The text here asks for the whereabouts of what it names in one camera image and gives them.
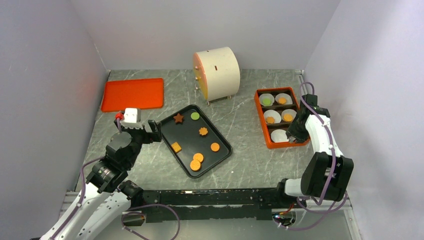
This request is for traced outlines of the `orange shell cookie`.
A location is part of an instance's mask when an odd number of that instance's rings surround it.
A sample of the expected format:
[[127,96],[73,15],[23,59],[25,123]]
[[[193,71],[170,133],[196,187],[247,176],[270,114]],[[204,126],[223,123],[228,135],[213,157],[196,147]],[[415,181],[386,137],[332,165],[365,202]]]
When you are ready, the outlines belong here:
[[286,100],[284,97],[280,97],[280,98],[278,99],[278,103],[279,103],[280,105],[285,105],[285,104],[287,103],[287,100]]

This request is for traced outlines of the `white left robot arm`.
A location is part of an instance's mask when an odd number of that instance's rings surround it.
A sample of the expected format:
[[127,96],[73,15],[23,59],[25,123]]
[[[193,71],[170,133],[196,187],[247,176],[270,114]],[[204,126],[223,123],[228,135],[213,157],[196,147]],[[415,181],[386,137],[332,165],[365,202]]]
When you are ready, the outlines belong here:
[[125,126],[119,119],[114,123],[118,133],[106,145],[105,155],[90,161],[87,177],[80,170],[80,192],[42,240],[92,240],[118,215],[142,206],[144,190],[127,179],[128,172],[143,145],[162,140],[161,126],[149,120],[151,131],[146,131],[144,125]]

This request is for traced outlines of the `green sandwich cookie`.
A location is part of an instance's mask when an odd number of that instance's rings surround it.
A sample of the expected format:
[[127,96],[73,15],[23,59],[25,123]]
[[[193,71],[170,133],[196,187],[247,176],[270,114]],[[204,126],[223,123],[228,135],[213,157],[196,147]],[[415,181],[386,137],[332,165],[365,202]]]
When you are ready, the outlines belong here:
[[272,101],[269,98],[263,98],[262,103],[264,106],[270,106],[272,104]]

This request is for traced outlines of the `orange tray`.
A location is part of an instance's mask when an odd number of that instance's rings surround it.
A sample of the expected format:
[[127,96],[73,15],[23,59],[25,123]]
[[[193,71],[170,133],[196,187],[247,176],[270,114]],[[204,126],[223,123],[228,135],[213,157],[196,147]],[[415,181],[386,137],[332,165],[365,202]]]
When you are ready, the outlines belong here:
[[109,113],[123,111],[126,108],[159,109],[163,105],[162,78],[127,79],[108,81],[105,84],[100,109],[104,113]]

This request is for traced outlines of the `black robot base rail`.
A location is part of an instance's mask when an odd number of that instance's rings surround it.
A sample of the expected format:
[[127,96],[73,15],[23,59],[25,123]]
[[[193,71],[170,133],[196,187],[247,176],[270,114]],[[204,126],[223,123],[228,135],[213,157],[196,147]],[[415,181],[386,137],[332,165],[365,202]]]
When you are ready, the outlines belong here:
[[283,187],[203,190],[144,190],[130,201],[146,214],[147,223],[175,220],[244,219],[270,220],[298,208]]

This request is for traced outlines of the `orange flower cookie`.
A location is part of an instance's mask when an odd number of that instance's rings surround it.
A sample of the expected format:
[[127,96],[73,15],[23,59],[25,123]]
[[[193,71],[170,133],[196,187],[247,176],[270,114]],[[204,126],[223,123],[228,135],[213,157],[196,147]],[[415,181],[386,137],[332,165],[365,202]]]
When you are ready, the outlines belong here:
[[200,136],[206,136],[209,133],[209,130],[206,127],[201,127],[198,132]]
[[267,124],[274,124],[275,123],[275,119],[271,116],[266,117],[265,121],[266,121]]

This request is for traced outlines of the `orange cookie box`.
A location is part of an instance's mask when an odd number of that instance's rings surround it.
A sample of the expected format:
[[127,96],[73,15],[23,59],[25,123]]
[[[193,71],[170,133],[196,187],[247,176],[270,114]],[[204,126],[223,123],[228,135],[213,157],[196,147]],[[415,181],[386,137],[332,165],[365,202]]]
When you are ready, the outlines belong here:
[[[286,93],[291,95],[291,98],[293,100],[293,104],[290,105],[279,105],[276,101],[274,101],[273,105],[271,106],[262,106],[260,104],[259,101],[259,96],[261,94],[272,94],[274,97],[280,93]],[[258,113],[258,117],[259,117],[259,122],[261,125],[261,129],[263,132],[263,136],[264,136],[264,140],[265,140],[265,144],[267,146],[267,148],[269,149],[277,149],[277,148],[289,148],[289,147],[300,147],[300,146],[305,146],[307,143],[309,143],[309,139],[307,139],[305,142],[303,143],[290,143],[289,141],[287,142],[279,142],[279,143],[274,143],[271,140],[271,132],[276,130],[276,129],[283,129],[283,130],[287,130],[290,126],[290,124],[292,122],[284,122],[283,120],[281,120],[280,123],[274,123],[274,124],[266,124],[265,119],[264,119],[264,112],[267,110],[275,110],[277,112],[279,112],[280,114],[282,114],[282,111],[286,110],[286,109],[293,109],[296,111],[299,110],[299,104],[296,100],[296,96],[294,93],[294,90],[291,87],[280,87],[280,88],[264,88],[264,89],[258,89],[256,90],[255,94],[254,94],[254,102],[255,102],[255,106],[256,106],[256,110]]]

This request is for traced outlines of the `black baking tray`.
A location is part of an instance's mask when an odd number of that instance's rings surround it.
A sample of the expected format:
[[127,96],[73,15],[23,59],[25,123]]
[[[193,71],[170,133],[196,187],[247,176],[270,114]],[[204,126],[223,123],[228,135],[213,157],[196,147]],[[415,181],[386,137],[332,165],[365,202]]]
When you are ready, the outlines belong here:
[[[191,113],[198,112],[199,120],[192,120]],[[180,113],[184,116],[182,124],[175,124],[173,117]],[[170,116],[160,121],[162,139],[173,156],[185,171],[188,177],[192,179],[199,178],[206,172],[227,159],[233,152],[232,146],[225,137],[218,131],[215,125],[209,120],[204,112],[195,104],[190,104]],[[199,129],[206,127],[208,134],[206,136],[199,135]],[[179,153],[175,153],[171,144],[178,142],[182,147]],[[211,144],[218,143],[220,150],[213,152]],[[199,171],[190,169],[190,162],[196,153],[201,153],[204,156],[204,161],[201,163]]]

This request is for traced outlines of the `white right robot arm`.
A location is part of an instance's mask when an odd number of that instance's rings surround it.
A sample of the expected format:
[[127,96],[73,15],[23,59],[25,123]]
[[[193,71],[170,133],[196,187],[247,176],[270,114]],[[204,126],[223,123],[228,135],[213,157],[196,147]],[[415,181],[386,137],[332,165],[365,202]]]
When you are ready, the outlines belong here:
[[324,200],[339,202],[343,199],[354,169],[352,159],[339,149],[328,109],[318,106],[318,97],[305,94],[294,120],[286,130],[291,143],[310,140],[313,156],[301,178],[284,179],[283,189],[275,193],[275,202],[288,207],[294,197],[310,197],[319,205]]

